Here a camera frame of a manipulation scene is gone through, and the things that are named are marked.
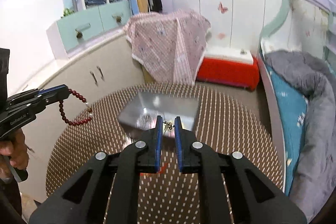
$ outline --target green plant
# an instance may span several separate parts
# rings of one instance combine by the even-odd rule
[[[66,9],[64,9],[63,16],[61,18],[66,17],[66,16],[71,15],[71,14],[74,14],[74,13],[75,12],[73,10],[70,10],[70,9],[66,8]]]

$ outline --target blue bedsheet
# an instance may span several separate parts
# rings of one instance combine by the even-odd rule
[[[297,168],[302,147],[305,144],[305,116],[308,100],[267,66],[278,102],[286,149],[286,186],[288,196]]]

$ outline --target blue gripper pad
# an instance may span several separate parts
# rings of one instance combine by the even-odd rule
[[[161,159],[161,146],[162,146],[162,130],[163,130],[163,118],[161,116],[157,117],[156,124],[159,124],[157,130],[157,142],[155,148],[155,169],[156,172],[160,170],[160,159]]]
[[[175,118],[174,120],[175,147],[176,147],[178,168],[181,171],[183,168],[183,154],[182,154],[183,150],[182,150],[181,135],[180,135],[180,130],[179,130],[180,123],[181,123],[180,119]]]

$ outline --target finger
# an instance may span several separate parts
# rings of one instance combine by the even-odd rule
[[[15,140],[14,140],[14,142],[23,144],[23,143],[25,143],[25,140],[26,140],[26,137],[23,134],[22,129],[17,130],[15,132]]]
[[[14,143],[14,152],[11,154],[10,164],[13,167],[21,162],[22,156],[28,156],[27,146],[25,144]]]
[[[0,142],[0,155],[10,156],[14,152],[14,147],[11,141]]]
[[[9,170],[5,160],[0,156],[0,178],[5,179],[11,177],[11,171]]]
[[[10,160],[10,164],[20,170],[26,169],[28,166],[29,155],[28,153],[22,153],[15,159]]]

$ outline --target pink butterfly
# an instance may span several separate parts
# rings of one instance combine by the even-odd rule
[[[227,7],[223,7],[222,2],[219,3],[218,10],[222,13],[225,14],[229,9]]]

